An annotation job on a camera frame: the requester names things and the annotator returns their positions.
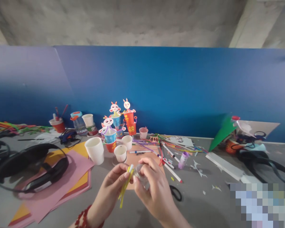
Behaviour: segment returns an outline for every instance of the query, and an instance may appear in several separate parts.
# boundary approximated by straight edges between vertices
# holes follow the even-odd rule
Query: purple glue stick
[[[180,161],[178,163],[178,168],[179,169],[183,169],[185,167],[185,164],[186,164],[186,161],[187,161],[188,157],[189,157],[189,154],[187,152],[184,152],[181,155]]]

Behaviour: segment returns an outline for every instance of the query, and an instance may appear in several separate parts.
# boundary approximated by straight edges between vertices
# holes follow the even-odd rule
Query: hand
[[[87,215],[90,227],[99,227],[111,214],[121,188],[129,178],[128,167],[127,164],[120,163],[105,177]]]
[[[173,201],[166,176],[152,158],[144,157],[139,163],[144,163],[140,173],[148,178],[150,188],[147,191],[134,176],[135,192],[150,213],[159,222],[164,223],[179,213]]]

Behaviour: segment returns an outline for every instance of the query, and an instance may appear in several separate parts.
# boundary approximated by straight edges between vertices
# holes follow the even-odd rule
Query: plastic bottle
[[[179,169],[183,169],[185,167],[185,164],[186,164],[186,161],[187,161],[188,157],[189,157],[189,154],[187,152],[184,152],[181,155],[180,162],[178,163],[178,168]]]
[[[138,164],[138,165],[135,167],[134,172],[133,172],[133,176],[136,176],[136,177],[139,179],[140,183],[144,186],[144,188],[145,188],[146,190],[148,190],[149,187],[150,187],[148,178],[147,178],[146,176],[142,176],[142,175],[140,174],[140,169],[142,168],[142,166],[143,166],[142,164]]]

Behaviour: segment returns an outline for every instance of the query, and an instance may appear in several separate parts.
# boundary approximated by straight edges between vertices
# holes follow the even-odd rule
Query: blue paper cup
[[[116,129],[109,129],[107,133],[105,133],[104,138],[107,143],[112,143],[116,141]]]
[[[111,117],[113,119],[113,124],[115,126],[115,128],[119,128],[119,126],[121,125],[121,118],[120,116],[118,117]]]

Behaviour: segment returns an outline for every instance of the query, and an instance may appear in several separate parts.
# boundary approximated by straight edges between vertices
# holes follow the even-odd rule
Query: red paper cup
[[[58,133],[63,133],[66,130],[62,118],[60,118],[58,121],[51,119],[49,122]]]
[[[127,125],[132,125],[134,123],[134,112],[124,112],[123,116],[127,122]]]
[[[129,135],[136,135],[136,123],[127,124]]]
[[[116,140],[112,143],[106,143],[106,140],[104,140],[105,146],[107,147],[107,150],[109,153],[114,153],[114,149],[116,148]]]

